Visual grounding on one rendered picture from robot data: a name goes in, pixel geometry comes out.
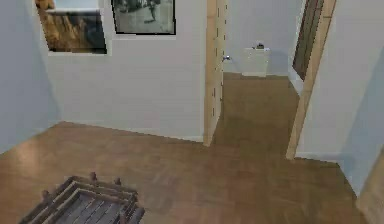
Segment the black-framed grey picture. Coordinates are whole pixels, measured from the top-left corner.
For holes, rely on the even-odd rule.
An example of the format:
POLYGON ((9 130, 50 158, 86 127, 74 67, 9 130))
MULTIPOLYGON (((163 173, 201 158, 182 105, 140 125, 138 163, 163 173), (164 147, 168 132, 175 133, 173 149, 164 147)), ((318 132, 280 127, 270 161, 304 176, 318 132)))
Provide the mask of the black-framed grey picture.
POLYGON ((175 0, 111 0, 115 32, 175 35, 175 0))

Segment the light wooden room door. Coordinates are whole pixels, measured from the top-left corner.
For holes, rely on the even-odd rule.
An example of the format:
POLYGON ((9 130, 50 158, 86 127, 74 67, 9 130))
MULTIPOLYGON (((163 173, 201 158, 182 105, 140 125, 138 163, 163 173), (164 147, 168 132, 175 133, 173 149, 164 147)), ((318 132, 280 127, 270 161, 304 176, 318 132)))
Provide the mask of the light wooden room door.
POLYGON ((210 146, 222 110, 228 0, 207 0, 203 145, 210 146))

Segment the brown landscape framed picture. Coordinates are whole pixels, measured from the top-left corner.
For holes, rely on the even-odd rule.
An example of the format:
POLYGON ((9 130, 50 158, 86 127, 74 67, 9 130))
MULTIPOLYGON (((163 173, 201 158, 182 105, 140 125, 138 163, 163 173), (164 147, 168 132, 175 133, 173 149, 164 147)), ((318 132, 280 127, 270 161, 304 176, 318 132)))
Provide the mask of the brown landscape framed picture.
POLYGON ((51 52, 107 53, 99 9, 59 9, 54 0, 34 2, 51 52))

